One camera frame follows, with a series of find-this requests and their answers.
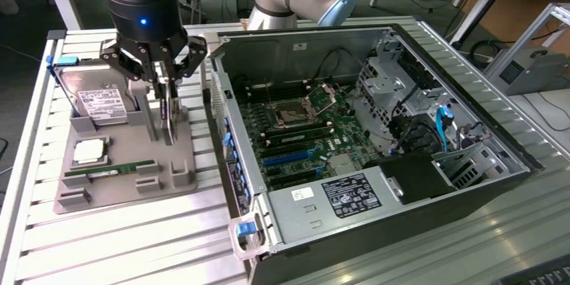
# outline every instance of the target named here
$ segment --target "power supply label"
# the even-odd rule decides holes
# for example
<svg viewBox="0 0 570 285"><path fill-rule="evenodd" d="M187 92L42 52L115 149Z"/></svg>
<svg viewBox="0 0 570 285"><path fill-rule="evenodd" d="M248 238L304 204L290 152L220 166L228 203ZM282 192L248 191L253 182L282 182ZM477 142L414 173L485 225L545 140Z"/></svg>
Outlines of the power supply label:
<svg viewBox="0 0 570 285"><path fill-rule="evenodd" d="M332 180L322 185L333 210L340 218L346 218L382 206L365 174Z"/></svg>
<svg viewBox="0 0 570 285"><path fill-rule="evenodd" d="M93 120L127 117L118 89L79 91L78 94Z"/></svg>

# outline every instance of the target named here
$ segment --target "green ram module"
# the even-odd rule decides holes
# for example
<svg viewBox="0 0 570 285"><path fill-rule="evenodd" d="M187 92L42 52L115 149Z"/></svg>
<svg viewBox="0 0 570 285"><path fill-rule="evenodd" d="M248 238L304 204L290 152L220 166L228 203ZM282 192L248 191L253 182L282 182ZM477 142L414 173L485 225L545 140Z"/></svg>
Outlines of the green ram module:
<svg viewBox="0 0 570 285"><path fill-rule="evenodd" d="M110 166L103 166L98 168L87 168L86 170L73 170L71 172L66 172L63 175L66 177L70 177L70 176L83 175L83 174L91 175L102 172L113 172L115 175L125 175L125 174L131 174L137 172L138 166L151 165L151 164L155 164L154 160L143 160L142 162L135 162L135 163L110 165Z"/></svg>

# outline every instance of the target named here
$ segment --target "aluminum extrusion table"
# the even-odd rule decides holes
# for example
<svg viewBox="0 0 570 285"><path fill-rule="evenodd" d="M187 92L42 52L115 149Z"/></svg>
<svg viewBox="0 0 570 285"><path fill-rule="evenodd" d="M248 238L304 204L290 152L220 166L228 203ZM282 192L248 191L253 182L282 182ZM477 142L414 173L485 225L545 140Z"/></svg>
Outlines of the aluminum extrusion table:
<svg viewBox="0 0 570 285"><path fill-rule="evenodd" d="M350 19L400 23L547 170L472 216L289 282L293 284L491 284L570 252L569 152L446 41L412 17ZM241 30L241 24L189 28L190 34ZM114 30L70 31L47 41L45 57L97 58ZM57 215L53 202L69 133L70 104L42 64L7 199L0 216L2 284L248 284L232 253L229 210L202 104L201 73L181 88L190 109L198 189Z"/></svg>

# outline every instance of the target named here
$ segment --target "motherboard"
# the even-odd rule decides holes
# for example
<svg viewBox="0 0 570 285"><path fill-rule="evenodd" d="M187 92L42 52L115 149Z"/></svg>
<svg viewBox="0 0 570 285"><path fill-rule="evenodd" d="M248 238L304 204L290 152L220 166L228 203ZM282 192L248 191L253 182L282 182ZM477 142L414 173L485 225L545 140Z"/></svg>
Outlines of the motherboard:
<svg viewBox="0 0 570 285"><path fill-rule="evenodd" d="M240 108L270 190L361 170L380 157L349 104L350 88L305 86L301 97L248 93Z"/></svg>

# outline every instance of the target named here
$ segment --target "hard drive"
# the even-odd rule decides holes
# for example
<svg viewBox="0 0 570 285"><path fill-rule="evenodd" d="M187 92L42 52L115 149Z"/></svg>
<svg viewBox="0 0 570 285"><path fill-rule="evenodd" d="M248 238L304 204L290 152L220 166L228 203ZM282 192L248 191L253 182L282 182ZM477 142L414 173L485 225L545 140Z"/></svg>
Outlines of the hard drive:
<svg viewBox="0 0 570 285"><path fill-rule="evenodd" d="M127 122L127 112L138 109L129 79L107 65L79 65L55 70L63 90L79 116L95 125Z"/></svg>

